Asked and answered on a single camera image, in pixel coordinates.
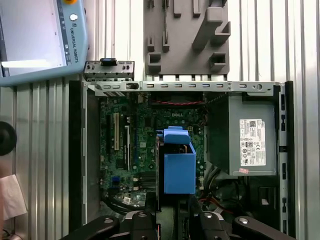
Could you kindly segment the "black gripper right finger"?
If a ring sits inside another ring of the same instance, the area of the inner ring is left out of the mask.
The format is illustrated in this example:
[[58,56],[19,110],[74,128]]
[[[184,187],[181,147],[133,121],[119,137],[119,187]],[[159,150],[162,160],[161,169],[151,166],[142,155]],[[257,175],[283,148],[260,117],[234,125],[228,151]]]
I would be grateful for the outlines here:
[[187,202],[189,235],[192,240],[293,240],[289,236],[255,218],[238,216],[231,224],[212,211],[204,211],[192,194],[177,194]]

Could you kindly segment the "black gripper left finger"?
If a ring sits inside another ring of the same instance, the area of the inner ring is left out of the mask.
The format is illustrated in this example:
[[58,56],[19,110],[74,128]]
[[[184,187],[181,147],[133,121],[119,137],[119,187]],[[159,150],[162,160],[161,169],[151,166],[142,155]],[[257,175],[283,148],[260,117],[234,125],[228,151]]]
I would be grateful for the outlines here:
[[157,196],[146,195],[141,210],[128,212],[124,220],[104,215],[64,236],[63,240],[158,240],[156,224]]

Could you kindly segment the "person's bare hand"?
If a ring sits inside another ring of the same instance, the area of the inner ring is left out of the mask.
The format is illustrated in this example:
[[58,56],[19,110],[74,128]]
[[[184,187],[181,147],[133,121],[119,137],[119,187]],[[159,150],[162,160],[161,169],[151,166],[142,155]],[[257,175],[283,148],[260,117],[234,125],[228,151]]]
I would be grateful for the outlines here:
[[13,174],[13,156],[11,154],[0,157],[0,177],[4,178]]

